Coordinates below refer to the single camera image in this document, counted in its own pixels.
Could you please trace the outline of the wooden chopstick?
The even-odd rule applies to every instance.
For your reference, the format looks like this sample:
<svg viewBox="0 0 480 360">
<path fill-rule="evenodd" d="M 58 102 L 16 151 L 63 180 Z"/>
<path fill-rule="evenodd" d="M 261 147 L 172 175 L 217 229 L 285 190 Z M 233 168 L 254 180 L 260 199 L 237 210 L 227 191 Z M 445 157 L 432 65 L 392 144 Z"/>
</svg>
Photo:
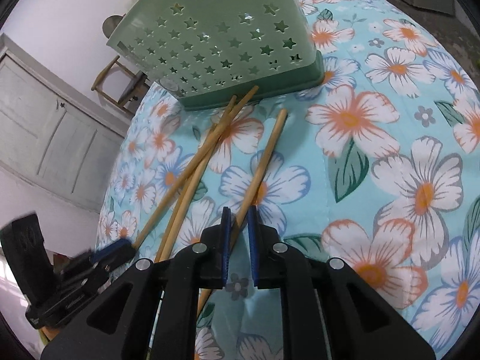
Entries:
<svg viewBox="0 0 480 360">
<path fill-rule="evenodd" d="M 205 168 L 208 165 L 209 158 L 212 155 L 216 142 L 217 140 L 214 141 L 213 146 L 205 153 L 192 175 L 184 183 L 182 192 L 176 201 L 167 228 L 163 234 L 160 247 L 154 257 L 155 263 L 164 261 L 171 255 L 177 235 L 185 219 L 186 212 L 188 211 L 193 195 L 198 188 L 199 181 L 203 176 Z"/>
<path fill-rule="evenodd" d="M 224 131 L 227 127 L 230 126 L 230 123 L 234 120 L 237 114 L 241 111 L 241 109 L 249 102 L 253 96 L 259 90 L 258 85 L 254 85 L 247 94 L 238 102 L 236 103 L 236 97 L 232 96 L 229 104 L 224 109 L 223 115 L 220 117 L 219 123 L 215 124 L 210 130 L 209 133 L 203 143 L 203 145 L 198 149 L 197 153 L 193 156 L 191 161 L 188 163 L 185 170 L 180 174 L 180 176 L 175 180 L 172 187 L 166 192 L 163 196 L 160 204 L 155 209 L 154 213 L 148 219 L 147 223 L 145 224 L 143 230 L 138 235 L 137 239 L 133 243 L 133 247 L 138 250 L 142 243 L 145 241 L 146 237 L 150 234 L 150 232 L 155 228 L 157 222 L 160 220 L 160 216 L 164 213 L 166 208 L 168 207 L 171 200 L 176 196 L 176 192 L 179 189 L 183 189 L 183 185 L 186 180 L 192 175 L 195 168 L 202 160 L 205 153 L 213 146 L 215 140 L 219 140 L 220 137 L 224 134 Z"/>
<path fill-rule="evenodd" d="M 230 239 L 229 239 L 230 253 L 232 252 L 236 244 L 236 241 L 239 238 L 240 230 L 242 229 L 242 224 L 244 222 L 244 219 L 247 216 L 247 211 L 251 206 L 251 203 L 253 203 L 253 201 L 255 200 L 255 197 L 257 196 L 260 185 L 267 172 L 270 159 L 272 158 L 272 152 L 274 151 L 275 146 L 278 143 L 278 139 L 283 131 L 283 128 L 287 121 L 287 117 L 288 117 L 287 109 L 281 108 L 281 110 L 277 115 L 275 125 L 273 126 L 272 132 L 269 136 L 268 143 L 264 148 L 264 151 L 260 157 L 256 171 L 251 179 L 251 183 L 248 186 L 247 191 L 244 195 L 244 198 L 241 202 L 240 208 L 235 217 L 235 221 L 233 222 L 232 230 L 230 232 Z"/>
</svg>

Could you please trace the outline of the green utensil holder basket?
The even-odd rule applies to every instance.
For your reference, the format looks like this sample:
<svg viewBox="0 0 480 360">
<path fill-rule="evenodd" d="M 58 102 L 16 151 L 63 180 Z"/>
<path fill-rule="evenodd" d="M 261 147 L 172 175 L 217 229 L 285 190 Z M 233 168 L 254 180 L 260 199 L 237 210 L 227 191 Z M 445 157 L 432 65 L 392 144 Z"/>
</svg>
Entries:
<svg viewBox="0 0 480 360">
<path fill-rule="evenodd" d="M 138 0 L 107 41 L 187 110 L 317 86 L 320 51 L 299 0 Z"/>
</svg>

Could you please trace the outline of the white panel door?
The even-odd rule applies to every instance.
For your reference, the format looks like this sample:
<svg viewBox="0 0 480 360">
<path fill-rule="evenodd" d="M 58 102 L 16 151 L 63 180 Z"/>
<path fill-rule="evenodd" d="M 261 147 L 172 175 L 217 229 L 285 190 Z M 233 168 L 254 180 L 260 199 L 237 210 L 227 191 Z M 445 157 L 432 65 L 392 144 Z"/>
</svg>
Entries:
<svg viewBox="0 0 480 360">
<path fill-rule="evenodd" d="M 98 212 L 123 138 L 50 77 L 1 36 L 1 165 L 56 197 Z"/>
</svg>

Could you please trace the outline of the floral blue tablecloth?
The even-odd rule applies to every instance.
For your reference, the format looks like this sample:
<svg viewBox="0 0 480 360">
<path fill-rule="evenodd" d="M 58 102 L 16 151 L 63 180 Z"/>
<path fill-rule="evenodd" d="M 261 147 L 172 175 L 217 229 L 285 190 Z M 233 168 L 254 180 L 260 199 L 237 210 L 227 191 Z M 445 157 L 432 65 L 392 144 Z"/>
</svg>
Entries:
<svg viewBox="0 0 480 360">
<path fill-rule="evenodd" d="M 237 213 L 278 111 L 286 126 L 253 204 L 310 258 L 348 263 L 444 359 L 479 307 L 479 88 L 386 0 L 299 0 L 320 86 L 245 106 L 211 156 L 176 252 Z M 154 84 L 120 146 L 96 247 L 132 241 L 220 111 L 181 111 Z M 283 359 L 280 293 L 251 281 L 248 231 L 209 298 L 195 359 Z"/>
</svg>

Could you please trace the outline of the wooden chair black seat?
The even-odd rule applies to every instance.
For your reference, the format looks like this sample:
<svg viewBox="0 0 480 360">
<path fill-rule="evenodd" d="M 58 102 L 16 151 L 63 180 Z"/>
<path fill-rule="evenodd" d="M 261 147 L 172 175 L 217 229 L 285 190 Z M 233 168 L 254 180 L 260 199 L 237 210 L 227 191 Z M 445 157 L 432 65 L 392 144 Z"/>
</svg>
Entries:
<svg viewBox="0 0 480 360">
<path fill-rule="evenodd" d="M 90 90 L 108 105 L 133 117 L 150 89 L 145 73 L 127 67 L 116 55 L 94 79 Z"/>
</svg>

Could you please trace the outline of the metal strainer in holder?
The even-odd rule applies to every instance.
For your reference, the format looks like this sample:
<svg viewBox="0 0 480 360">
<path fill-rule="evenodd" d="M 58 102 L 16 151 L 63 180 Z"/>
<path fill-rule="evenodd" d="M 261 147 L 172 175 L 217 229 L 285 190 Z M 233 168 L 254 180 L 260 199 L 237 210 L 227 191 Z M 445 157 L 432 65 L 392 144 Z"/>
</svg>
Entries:
<svg viewBox="0 0 480 360">
<path fill-rule="evenodd" d="M 112 15 L 107 17 L 102 24 L 102 31 L 104 36 L 109 39 L 112 35 L 112 33 L 116 30 L 116 27 L 119 25 L 119 23 L 122 21 L 124 18 L 124 15 Z"/>
</svg>

